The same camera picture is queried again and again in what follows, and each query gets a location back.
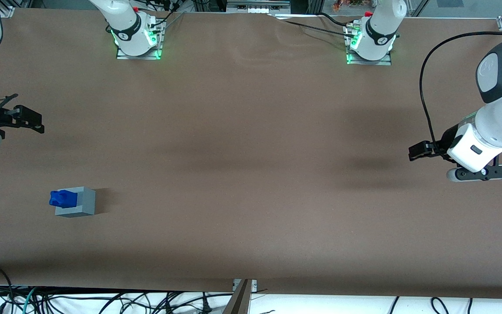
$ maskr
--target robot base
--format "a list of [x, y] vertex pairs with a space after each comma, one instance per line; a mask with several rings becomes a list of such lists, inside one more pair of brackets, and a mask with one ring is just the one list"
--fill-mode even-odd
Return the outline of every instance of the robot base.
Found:
[[[360, 20], [355, 20], [353, 23], [348, 24], [348, 26], [343, 26], [343, 30], [345, 34], [353, 34], [354, 36], [360, 36], [359, 34], [359, 23]], [[344, 44], [346, 44], [346, 62], [347, 64], [363, 64], [363, 65], [391, 65], [392, 60], [390, 59], [390, 52], [380, 60], [366, 60], [360, 57], [357, 52], [355, 52], [350, 46], [354, 44], [354, 40], [356, 38], [344, 38]]]
[[151, 47], [146, 53], [140, 56], [130, 56], [123, 52], [119, 47], [117, 48], [116, 59], [120, 60], [160, 60], [162, 58], [162, 48], [164, 46], [164, 33], [166, 31], [166, 22], [151, 28], [152, 34], [150, 38], [156, 40], [157, 44]]

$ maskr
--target blue block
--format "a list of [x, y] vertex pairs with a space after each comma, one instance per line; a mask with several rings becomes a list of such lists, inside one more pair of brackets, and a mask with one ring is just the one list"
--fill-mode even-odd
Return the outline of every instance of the blue block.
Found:
[[77, 193], [67, 190], [51, 191], [50, 205], [61, 208], [76, 207]]

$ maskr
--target robot logo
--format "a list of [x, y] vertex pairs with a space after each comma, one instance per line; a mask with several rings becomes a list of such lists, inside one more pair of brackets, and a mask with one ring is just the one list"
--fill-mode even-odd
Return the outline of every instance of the robot logo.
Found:
[[487, 58], [482, 62], [482, 65], [480, 65], [480, 75], [481, 76], [486, 76], [492, 72], [492, 68], [494, 67], [495, 63], [491, 58]]

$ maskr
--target blue object on gray block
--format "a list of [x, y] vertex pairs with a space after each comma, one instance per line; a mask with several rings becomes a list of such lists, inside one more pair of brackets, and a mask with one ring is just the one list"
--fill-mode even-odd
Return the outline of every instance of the blue object on gray block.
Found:
[[55, 207], [56, 216], [71, 218], [71, 217], [94, 215], [96, 207], [96, 191], [89, 189], [88, 187], [77, 187], [77, 188], [67, 188], [67, 189], [57, 190], [57, 192], [62, 192], [62, 191], [76, 194], [76, 206], [75, 207], [56, 206]]
[[50, 205], [61, 208], [76, 207], [77, 196], [77, 193], [73, 193], [67, 190], [51, 191]]

